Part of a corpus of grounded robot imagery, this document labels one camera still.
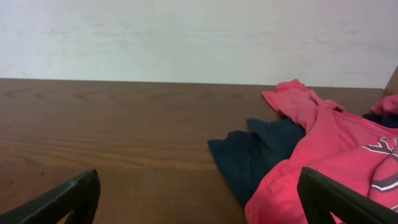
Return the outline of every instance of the brown tabletop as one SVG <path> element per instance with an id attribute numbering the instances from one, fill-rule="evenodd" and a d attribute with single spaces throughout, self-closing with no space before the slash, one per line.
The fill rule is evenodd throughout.
<path id="1" fill-rule="evenodd" d="M 274 86 L 0 79 L 0 213 L 87 169 L 94 223 L 245 223 L 206 140 L 276 113 Z M 362 114 L 380 89 L 314 88 Z"/>

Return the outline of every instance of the pink fabric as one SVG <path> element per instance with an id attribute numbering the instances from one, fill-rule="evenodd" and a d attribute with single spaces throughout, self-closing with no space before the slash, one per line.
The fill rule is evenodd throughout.
<path id="1" fill-rule="evenodd" d="M 386 96 L 371 107 L 373 113 L 391 117 L 398 116 L 398 94 Z"/>
<path id="2" fill-rule="evenodd" d="M 385 128 L 346 113 L 340 105 L 320 99 L 298 80 L 280 83 L 276 91 L 265 91 L 263 95 L 275 110 L 302 125 L 307 135 L 297 144 L 289 160 L 278 163 L 263 178 L 246 204 L 249 224 L 307 223 L 297 193 L 304 166 L 389 208 L 398 204 L 396 192 L 390 191 L 395 197 L 388 198 L 376 187 L 370 190 L 373 179 L 385 186 L 386 181 L 377 180 L 384 180 L 397 171 L 391 152 L 397 147 L 398 129 Z"/>

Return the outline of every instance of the white wall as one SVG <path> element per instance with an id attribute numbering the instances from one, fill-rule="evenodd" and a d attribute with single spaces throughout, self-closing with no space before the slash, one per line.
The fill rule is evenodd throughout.
<path id="1" fill-rule="evenodd" d="M 0 77 L 384 88 L 397 0 L 0 0 Z"/>

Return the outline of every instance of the pink shirt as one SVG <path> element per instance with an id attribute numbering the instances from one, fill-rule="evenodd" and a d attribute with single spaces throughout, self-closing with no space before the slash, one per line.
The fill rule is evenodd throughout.
<path id="1" fill-rule="evenodd" d="M 372 106 L 371 111 L 383 116 L 398 116 L 398 94 L 386 96 Z"/>
<path id="2" fill-rule="evenodd" d="M 398 156 L 398 129 L 346 113 L 298 80 L 280 83 L 276 91 L 265 91 L 263 95 L 275 110 L 303 126 L 307 135 L 290 159 L 278 163 L 263 178 L 246 204 L 249 224 L 307 223 L 297 193 L 302 167 L 311 167 L 389 208 L 398 205 L 397 197 L 385 197 L 372 185 L 374 180 L 380 188 L 391 187 L 391 182 L 398 181 L 398 174 L 396 179 L 391 177 L 398 171 L 398 160 L 392 156 L 393 151 Z M 390 162 L 384 167 L 384 161 Z M 380 183 L 387 178 L 388 183 Z"/>

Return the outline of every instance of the clothing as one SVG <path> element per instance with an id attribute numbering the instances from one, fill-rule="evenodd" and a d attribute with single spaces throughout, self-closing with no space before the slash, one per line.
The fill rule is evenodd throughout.
<path id="1" fill-rule="evenodd" d="M 371 107 L 371 111 L 388 118 L 398 119 L 398 94 L 381 98 Z"/>
<path id="2" fill-rule="evenodd" d="M 271 123 L 248 119 L 253 132 L 233 131 L 224 140 L 209 140 L 214 160 L 242 205 L 252 197 L 262 178 L 288 159 L 305 131 L 291 119 Z"/>
<path id="3" fill-rule="evenodd" d="M 376 122 L 377 124 L 381 124 L 387 128 L 398 128 L 398 120 L 395 119 L 390 119 L 374 113 L 367 113 L 362 115 L 362 117 L 370 121 Z"/>
<path id="4" fill-rule="evenodd" d="M 398 129 L 346 113 L 340 105 L 322 100 L 298 80 L 280 83 L 276 91 L 265 91 L 263 96 L 275 110 L 303 126 L 307 135 L 289 160 L 278 163 L 261 180 L 246 204 L 249 224 L 307 223 L 297 193 L 302 167 L 311 167 L 384 205 L 398 204 L 386 194 L 369 192 L 372 179 L 387 178 L 383 172 L 386 169 L 397 171 L 390 165 L 381 165 L 390 161 L 390 149 L 397 147 Z"/>

